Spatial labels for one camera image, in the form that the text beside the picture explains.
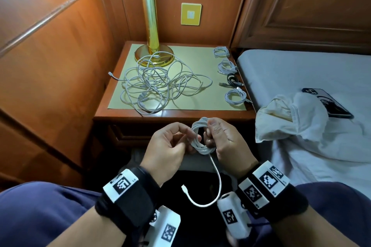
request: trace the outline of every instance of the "gold lamp base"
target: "gold lamp base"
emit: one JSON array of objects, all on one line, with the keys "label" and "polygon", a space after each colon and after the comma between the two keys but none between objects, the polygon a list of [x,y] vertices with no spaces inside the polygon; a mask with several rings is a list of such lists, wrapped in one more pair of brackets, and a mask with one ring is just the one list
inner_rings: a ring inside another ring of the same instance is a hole
[{"label": "gold lamp base", "polygon": [[[169,52],[169,53],[174,54],[173,50],[169,46],[164,45],[164,44],[160,44],[160,51]],[[170,64],[174,60],[174,56],[169,55],[167,53],[157,53],[156,55],[159,55],[159,58],[158,57],[152,57],[151,61],[152,61],[153,65],[149,65],[150,67],[153,67],[153,66],[164,67],[164,66]],[[151,54],[148,52],[148,45],[147,44],[140,46],[135,51],[135,60],[136,61],[140,60],[144,56],[151,56]],[[144,62],[141,63],[141,65],[146,67],[147,62],[144,61]]]}]

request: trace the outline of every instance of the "gold lamp stand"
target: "gold lamp stand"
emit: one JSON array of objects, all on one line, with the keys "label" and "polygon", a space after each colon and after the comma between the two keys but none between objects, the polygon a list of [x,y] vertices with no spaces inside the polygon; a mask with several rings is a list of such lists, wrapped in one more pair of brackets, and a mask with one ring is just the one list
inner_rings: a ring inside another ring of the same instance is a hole
[{"label": "gold lamp stand", "polygon": [[[158,41],[156,0],[143,0],[143,9],[147,28],[147,44],[140,46],[135,51],[136,61],[144,56],[153,55],[153,53],[158,51],[164,51],[173,54],[173,51],[169,46],[160,44],[160,42]],[[174,56],[167,53],[157,53],[151,59],[155,67],[164,67],[170,64],[173,60]]]}]

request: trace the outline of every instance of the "wooden nightstand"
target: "wooden nightstand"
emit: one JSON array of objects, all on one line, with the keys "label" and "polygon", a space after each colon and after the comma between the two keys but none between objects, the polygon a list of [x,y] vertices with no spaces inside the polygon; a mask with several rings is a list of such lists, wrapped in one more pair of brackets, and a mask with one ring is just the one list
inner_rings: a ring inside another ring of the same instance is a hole
[{"label": "wooden nightstand", "polygon": [[[144,44],[144,42],[127,41],[125,43],[120,59],[118,60],[113,72],[114,76],[119,77],[121,75],[130,48],[133,44]],[[211,45],[166,44],[169,46],[181,47],[215,47]],[[221,59],[215,59],[215,66],[212,67],[213,70],[215,70],[215,73],[217,73],[217,65],[220,61]],[[239,81],[243,82],[239,73],[237,73],[237,77]],[[165,125],[173,122],[181,122],[191,125],[201,117],[219,117],[235,125],[240,131],[247,131],[249,132],[249,135],[252,134],[252,136],[254,136],[253,132],[256,113],[251,104],[245,103],[246,110],[164,109],[156,114],[141,116],[134,109],[108,108],[117,84],[120,83],[111,78],[95,114],[94,120],[96,123],[108,125],[108,132],[111,136],[111,140],[116,142],[116,146],[118,147],[146,145],[152,134]],[[225,94],[228,90],[228,88],[224,88],[222,92]]]}]

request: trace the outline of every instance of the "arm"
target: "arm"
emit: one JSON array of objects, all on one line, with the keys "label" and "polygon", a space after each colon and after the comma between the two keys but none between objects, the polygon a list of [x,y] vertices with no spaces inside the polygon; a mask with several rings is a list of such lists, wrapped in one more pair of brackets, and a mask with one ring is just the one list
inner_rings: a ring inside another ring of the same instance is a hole
[{"label": "arm", "polygon": [[[197,138],[190,127],[172,123],[155,132],[148,144],[141,166],[161,186],[179,169],[185,151],[192,151],[188,140]],[[109,219],[100,216],[94,207],[82,215],[49,247],[121,247],[126,235]]]},{"label": "arm", "polygon": [[[257,160],[237,129],[219,118],[212,118],[205,128],[204,140],[208,147],[216,146],[221,164],[237,179],[245,176]],[[300,215],[289,216],[272,225],[286,247],[358,246],[312,207]]]}]

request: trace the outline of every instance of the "hand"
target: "hand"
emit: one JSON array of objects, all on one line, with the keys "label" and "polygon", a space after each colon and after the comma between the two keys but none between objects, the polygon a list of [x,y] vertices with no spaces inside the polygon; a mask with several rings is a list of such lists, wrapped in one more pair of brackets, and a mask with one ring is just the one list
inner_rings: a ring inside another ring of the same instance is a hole
[{"label": "hand", "polygon": [[258,163],[237,129],[220,118],[207,121],[204,141],[206,146],[216,147],[220,164],[237,179],[246,175]]},{"label": "hand", "polygon": [[161,186],[178,171],[184,153],[194,151],[189,141],[201,136],[182,123],[172,123],[156,131],[147,146],[141,166]]}]

